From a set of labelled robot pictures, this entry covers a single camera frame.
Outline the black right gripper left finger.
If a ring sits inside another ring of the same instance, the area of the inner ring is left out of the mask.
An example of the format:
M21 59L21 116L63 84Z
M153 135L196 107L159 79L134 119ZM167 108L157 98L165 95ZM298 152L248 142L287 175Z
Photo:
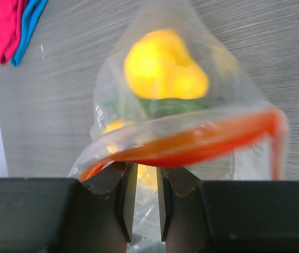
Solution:
M126 252L133 164L94 177L0 178L0 252Z

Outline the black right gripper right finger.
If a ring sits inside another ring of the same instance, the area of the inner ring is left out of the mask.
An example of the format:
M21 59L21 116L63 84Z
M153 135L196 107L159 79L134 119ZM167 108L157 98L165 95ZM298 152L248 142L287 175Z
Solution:
M157 170L167 252L299 252L299 181L204 181Z

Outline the clear zip top bag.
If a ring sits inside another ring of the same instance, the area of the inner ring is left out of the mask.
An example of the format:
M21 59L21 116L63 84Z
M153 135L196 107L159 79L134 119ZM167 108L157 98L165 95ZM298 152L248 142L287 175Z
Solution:
M124 60L146 34L168 29L185 43L209 78L201 97L210 108L149 119L117 116L104 106L140 98L124 77ZM183 167L209 180L283 177L287 120L258 89L232 53L206 29L190 1L145 1L103 62L94 85L91 143L70 176L94 177L115 162L137 170L133 234L127 252L165 251L158 236L158 169Z

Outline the yellow fake bell pepper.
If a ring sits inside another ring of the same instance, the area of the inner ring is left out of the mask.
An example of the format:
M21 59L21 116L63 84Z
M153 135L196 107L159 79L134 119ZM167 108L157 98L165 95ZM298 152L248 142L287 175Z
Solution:
M123 68L129 88L143 99L193 100L209 89L207 74L192 59L180 36L168 29L139 39Z

